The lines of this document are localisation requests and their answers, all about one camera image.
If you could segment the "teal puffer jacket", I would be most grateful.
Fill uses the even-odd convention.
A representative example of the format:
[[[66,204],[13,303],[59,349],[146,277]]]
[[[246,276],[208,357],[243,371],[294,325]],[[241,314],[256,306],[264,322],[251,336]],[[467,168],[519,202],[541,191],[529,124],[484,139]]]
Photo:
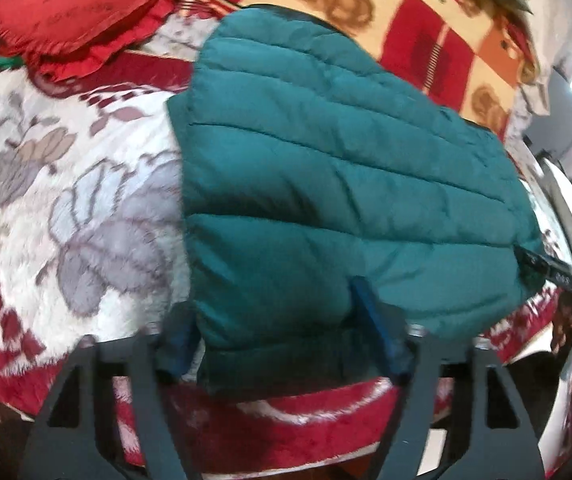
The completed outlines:
[[[313,16],[229,14],[167,110],[211,393],[375,377],[356,276],[409,322],[463,341],[543,288],[514,255],[543,241],[498,137]]]

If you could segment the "red checkered rose blanket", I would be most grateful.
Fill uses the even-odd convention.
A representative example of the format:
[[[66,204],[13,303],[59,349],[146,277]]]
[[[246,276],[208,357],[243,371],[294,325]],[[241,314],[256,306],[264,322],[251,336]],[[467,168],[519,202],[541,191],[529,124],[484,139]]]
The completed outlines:
[[[498,136],[533,74],[522,28],[495,0],[179,0],[179,12],[224,18],[253,4],[320,18],[433,102]]]

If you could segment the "red white leaf blanket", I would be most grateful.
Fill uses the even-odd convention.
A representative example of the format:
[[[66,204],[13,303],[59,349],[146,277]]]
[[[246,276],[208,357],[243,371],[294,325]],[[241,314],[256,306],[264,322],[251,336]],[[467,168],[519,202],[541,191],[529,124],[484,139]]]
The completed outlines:
[[[17,396],[21,411],[38,417],[82,337],[129,338],[177,302],[193,307],[167,101],[187,90],[197,60],[133,55],[134,81],[56,96],[26,70],[0,73],[0,391],[42,380],[35,401]],[[211,393],[198,380],[204,356],[200,335],[189,371],[162,392],[172,430],[213,478],[371,452],[400,393],[377,365],[375,377],[335,388]]]

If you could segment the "red heart pillow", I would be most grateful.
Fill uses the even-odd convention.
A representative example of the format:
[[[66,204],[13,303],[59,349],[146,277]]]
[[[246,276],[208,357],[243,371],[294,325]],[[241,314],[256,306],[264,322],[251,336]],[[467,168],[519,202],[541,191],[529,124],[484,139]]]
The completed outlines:
[[[150,38],[174,0],[0,0],[0,52],[61,81]]]

